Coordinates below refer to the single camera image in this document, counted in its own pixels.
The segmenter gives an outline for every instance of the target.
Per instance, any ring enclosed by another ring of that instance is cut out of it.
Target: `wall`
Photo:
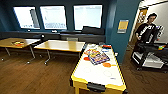
[[[114,7],[112,4],[109,6],[110,12],[107,20],[112,20],[113,23],[107,23],[109,25],[106,27],[108,28],[106,33],[111,33],[111,35],[106,42],[112,44],[114,52],[119,53],[117,60],[119,63],[122,63],[140,0],[111,0],[111,3],[115,2],[115,10],[112,8]],[[124,34],[117,33],[120,20],[129,20],[127,31]]]
[[[87,4],[102,4],[103,5],[103,14],[102,14],[102,24],[101,27],[106,27],[106,16],[108,11],[108,1],[109,0],[5,0],[6,3],[6,11],[8,12],[9,18],[13,23],[13,27],[15,30],[21,31],[25,29],[20,29],[19,23],[15,17],[13,7],[14,6],[35,6],[37,17],[39,19],[40,30],[32,30],[32,31],[44,31],[51,32],[51,30],[45,30],[43,26],[43,21],[40,13],[40,6],[54,6],[54,5],[63,5],[66,10],[66,20],[67,20],[67,28],[70,31],[74,30],[74,17],[73,17],[73,5],[87,5]]]
[[[149,6],[146,14],[148,16],[151,13],[156,13],[158,16],[153,23],[164,27],[162,36],[160,37],[159,41],[156,41],[160,43],[168,43],[168,24],[167,24],[168,7],[167,6],[168,6],[168,2]]]
[[[5,11],[5,4],[0,1],[0,32],[2,31],[12,31],[12,24],[10,23],[7,12]]]

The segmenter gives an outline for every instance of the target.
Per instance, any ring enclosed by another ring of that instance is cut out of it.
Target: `paper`
[[[126,33],[127,27],[128,27],[128,20],[120,20],[117,33]]]

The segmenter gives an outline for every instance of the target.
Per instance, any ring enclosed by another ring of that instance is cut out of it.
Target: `table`
[[[44,43],[41,43],[34,48],[37,49],[46,49],[48,54],[48,59],[45,61],[45,65],[50,60],[49,50],[58,50],[58,51],[70,51],[70,52],[78,52],[80,57],[80,52],[84,46],[85,42],[77,42],[77,41],[62,41],[62,40],[48,40]]]
[[[102,48],[98,45],[92,47],[92,45],[88,44],[85,52],[88,49],[102,51]],[[79,94],[79,89],[101,92],[103,94],[127,93],[126,85],[112,48],[107,49],[104,53],[110,58],[110,61],[106,61],[106,63],[110,63],[111,67],[104,67],[103,63],[93,65],[90,61],[84,60],[87,57],[86,54],[82,55],[70,80],[70,85],[75,87],[75,94]]]
[[[40,41],[40,39],[7,38],[7,39],[0,40],[0,47],[5,47],[8,55],[10,56],[10,52],[8,50],[8,47],[9,48],[24,48],[24,47],[29,46],[31,53],[32,53],[32,56],[33,56],[33,59],[35,59],[35,55],[34,55],[32,47],[31,47],[31,44],[38,42],[38,41]],[[16,46],[14,44],[14,42],[23,42],[24,44],[20,45],[20,46]]]

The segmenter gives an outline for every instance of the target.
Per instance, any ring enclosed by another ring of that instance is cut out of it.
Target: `chair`
[[[105,30],[103,28],[83,26],[82,34],[105,35]]]
[[[34,35],[33,38],[34,39],[40,39],[40,41],[32,44],[33,47],[39,45],[42,42],[44,42],[44,35],[43,34]]]

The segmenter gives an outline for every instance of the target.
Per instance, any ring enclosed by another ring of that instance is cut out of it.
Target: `man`
[[[147,23],[141,24],[137,31],[135,32],[137,37],[137,42],[134,47],[134,51],[139,51],[138,49],[138,43],[150,43],[151,37],[153,34],[155,34],[156,25],[152,22],[156,19],[157,15],[155,13],[152,13],[147,18]]]

